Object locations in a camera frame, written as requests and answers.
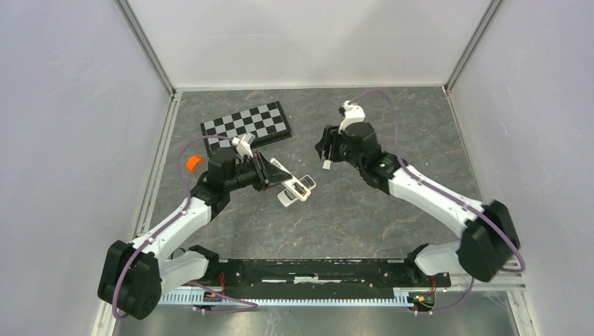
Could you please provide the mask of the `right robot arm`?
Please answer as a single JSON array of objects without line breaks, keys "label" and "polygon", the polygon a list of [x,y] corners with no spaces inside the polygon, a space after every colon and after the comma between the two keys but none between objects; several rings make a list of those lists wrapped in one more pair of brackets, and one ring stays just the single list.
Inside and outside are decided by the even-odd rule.
[{"label": "right robot arm", "polygon": [[507,271],[511,258],[518,261],[517,272],[525,269],[520,240],[504,204],[470,199],[423,176],[401,157],[383,151],[369,123],[356,122],[345,129],[328,125],[315,150],[325,167],[347,162],[368,186],[415,205],[457,236],[457,242],[423,244],[408,254],[404,274],[410,284],[421,286],[444,272],[489,282]]}]

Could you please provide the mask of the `slim white remote control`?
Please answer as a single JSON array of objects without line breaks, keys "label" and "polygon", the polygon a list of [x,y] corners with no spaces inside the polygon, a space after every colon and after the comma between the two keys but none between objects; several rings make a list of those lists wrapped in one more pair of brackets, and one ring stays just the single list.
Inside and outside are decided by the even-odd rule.
[{"label": "slim white remote control", "polygon": [[[277,159],[272,158],[270,160],[275,166],[284,169],[287,172],[290,172],[286,167],[284,167]],[[309,196],[311,195],[310,189],[305,187],[300,180],[298,180],[294,175],[293,178],[289,181],[285,181],[282,183],[285,188],[288,188],[295,196],[297,196],[300,202],[306,201]]]}]

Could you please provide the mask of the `white remote with buttons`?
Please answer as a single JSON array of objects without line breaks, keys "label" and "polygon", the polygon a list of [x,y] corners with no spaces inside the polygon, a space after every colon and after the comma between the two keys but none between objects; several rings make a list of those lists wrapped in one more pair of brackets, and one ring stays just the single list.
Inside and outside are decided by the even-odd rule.
[{"label": "white remote with buttons", "polygon": [[[310,175],[304,175],[300,182],[310,190],[316,188],[317,184],[314,179]],[[295,196],[288,188],[285,188],[282,192],[277,195],[278,200],[284,207],[289,207],[295,202],[298,201],[297,196]]]}]

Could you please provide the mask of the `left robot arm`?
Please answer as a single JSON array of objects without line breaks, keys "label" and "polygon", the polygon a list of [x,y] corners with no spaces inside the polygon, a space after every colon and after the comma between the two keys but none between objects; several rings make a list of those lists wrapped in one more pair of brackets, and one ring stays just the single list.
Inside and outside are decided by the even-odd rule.
[{"label": "left robot arm", "polygon": [[130,242],[117,240],[106,252],[97,296],[111,305],[113,317],[142,320],[162,295],[198,280],[214,284],[220,267],[199,251],[178,258],[170,255],[194,232],[213,221],[234,190],[266,190],[293,178],[259,151],[241,155],[231,147],[212,154],[185,200],[160,224]]}]

